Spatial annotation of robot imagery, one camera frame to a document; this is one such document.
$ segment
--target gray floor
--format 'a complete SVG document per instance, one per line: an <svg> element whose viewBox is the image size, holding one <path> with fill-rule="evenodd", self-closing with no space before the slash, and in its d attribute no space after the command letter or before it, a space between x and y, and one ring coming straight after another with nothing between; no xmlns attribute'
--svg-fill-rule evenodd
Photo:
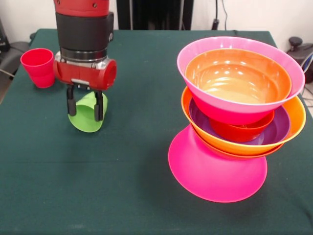
<svg viewBox="0 0 313 235"><path fill-rule="evenodd" d="M305 86L308 90L310 90L313 93L313 83L306 84ZM309 108L311 116L313 116L313 94L307 91L307 89L304 89L302 96L305 99L304 101Z"/></svg>

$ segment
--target dark green tablecloth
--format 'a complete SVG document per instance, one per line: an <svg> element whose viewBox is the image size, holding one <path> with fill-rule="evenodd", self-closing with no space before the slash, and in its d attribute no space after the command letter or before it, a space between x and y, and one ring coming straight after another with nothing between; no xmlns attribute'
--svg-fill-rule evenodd
<svg viewBox="0 0 313 235"><path fill-rule="evenodd" d="M235 34L274 45L268 32L117 31L108 51L117 79L94 134L70 124L64 85L37 89L20 68L0 105L0 233L312 234L310 115L268 156L265 184L242 202L199 199L169 169L169 145L188 124L177 54L196 39ZM39 30L32 47L57 52L56 31Z"/></svg>

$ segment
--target red bowl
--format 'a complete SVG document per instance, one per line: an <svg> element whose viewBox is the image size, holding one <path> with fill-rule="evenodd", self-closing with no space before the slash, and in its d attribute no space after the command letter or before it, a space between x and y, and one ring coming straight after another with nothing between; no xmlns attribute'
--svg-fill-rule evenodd
<svg viewBox="0 0 313 235"><path fill-rule="evenodd" d="M197 131L195 130L195 128L193 127L193 131L195 133L195 135L210 149L212 149L214 152L216 153L222 153L223 156L227 159L233 159L233 160L249 160L249 159L253 159L253 158L261 158L261 157L266 157L274 152L276 152L277 150L279 150L283 145L284 143L272 148L271 150L267 151L267 152L264 152L264 153L261 153L261 154L254 154L254 155L239 155L239 154L232 154L232 153L228 153L228 152L225 152L223 150L220 150L212 145L210 145L208 142L206 142L198 133Z"/></svg>
<svg viewBox="0 0 313 235"><path fill-rule="evenodd" d="M248 125L230 125L210 119L212 129L216 134L233 142L248 142L257 138L273 121L275 112L271 111L258 122Z"/></svg>

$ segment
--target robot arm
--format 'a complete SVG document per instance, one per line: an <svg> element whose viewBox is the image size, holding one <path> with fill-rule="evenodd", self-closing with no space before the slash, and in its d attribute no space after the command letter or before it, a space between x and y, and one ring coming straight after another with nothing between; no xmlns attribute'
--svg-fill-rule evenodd
<svg viewBox="0 0 313 235"><path fill-rule="evenodd" d="M68 85L68 114L76 115L74 88L85 88L95 93L95 120L103 120L102 91L116 78L116 61L107 55L114 20L109 0L54 0L54 4L60 51L53 69Z"/></svg>

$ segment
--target plastic bowl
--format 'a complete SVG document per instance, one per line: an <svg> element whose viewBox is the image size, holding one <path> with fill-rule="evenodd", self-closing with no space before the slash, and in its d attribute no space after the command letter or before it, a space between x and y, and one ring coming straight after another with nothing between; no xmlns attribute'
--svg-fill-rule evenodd
<svg viewBox="0 0 313 235"><path fill-rule="evenodd" d="M268 152L265 152L263 154L259 154L259 155L251 155L251 156L244 156L244 155L238 155L238 154L231 154L231 153L228 153L228 152L225 152L223 150L220 150L212 145L210 145L209 143L207 143L204 139L201 138L201 136L196 132L196 130L193 128L194 132L195 132L195 135L208 147L210 148L211 150L213 150L214 152L217 152L217 153L222 153L223 156L225 158L228 158L228 159L234 159L234 160L248 160L248 159L251 159L251 158L260 158L260 157L266 157L274 152L276 152L277 150L279 150L283 145L284 143L278 145L277 147L274 147L273 149L271 149L270 151Z"/></svg>
<svg viewBox="0 0 313 235"><path fill-rule="evenodd" d="M264 145L277 143L286 138L290 130L290 118L287 111L283 106L275 109L275 117L273 121L268 125L268 127L254 140L244 142L243 144L248 145ZM218 135L212 128L209 118L201 112L201 110L196 106L193 99L189 103L189 116L191 120L203 131L213 135L219 139L227 140L222 136Z"/></svg>
<svg viewBox="0 0 313 235"><path fill-rule="evenodd" d="M206 51L221 48L249 50L276 61L290 76L291 92L288 97L277 102L264 104L229 101L202 91L186 78L186 67L193 58ZM305 84L303 70L292 57L273 46L247 38L211 37L194 41L179 52L177 66L199 109L212 119L233 125L246 125L259 121L272 110L296 97Z"/></svg>
<svg viewBox="0 0 313 235"><path fill-rule="evenodd" d="M230 125L210 119L212 129L226 140L234 142L248 142L259 137L265 128L273 121L275 111L271 111L260 121L248 125Z"/></svg>
<svg viewBox="0 0 313 235"><path fill-rule="evenodd" d="M291 79L283 67L259 53L216 49L197 55L187 65L186 78L216 97L262 104L287 98Z"/></svg>
<svg viewBox="0 0 313 235"><path fill-rule="evenodd" d="M205 200L230 203L255 194L267 175L266 158L226 159L203 144L188 125L173 139L168 162L176 180Z"/></svg>
<svg viewBox="0 0 313 235"><path fill-rule="evenodd" d="M284 103L283 107L287 111L289 118L290 118L290 130L287 136L279 142L271 143L271 144L263 144L263 145L248 145L242 143L235 143L231 141L226 141L215 137L200 127L198 127L190 118L189 115L189 103L191 100L191 92L188 88L182 93L181 96L181 105L185 116L188 118L190 124L195 128L196 132L210 145L221 149L225 152L237 155L244 155L244 156L252 156L252 155L259 155L264 154L265 152L270 151L271 149L277 147L282 143L286 143L293 138L295 138L303 129L306 121L306 113L305 108L298 97L294 97L293 99L288 100Z"/></svg>

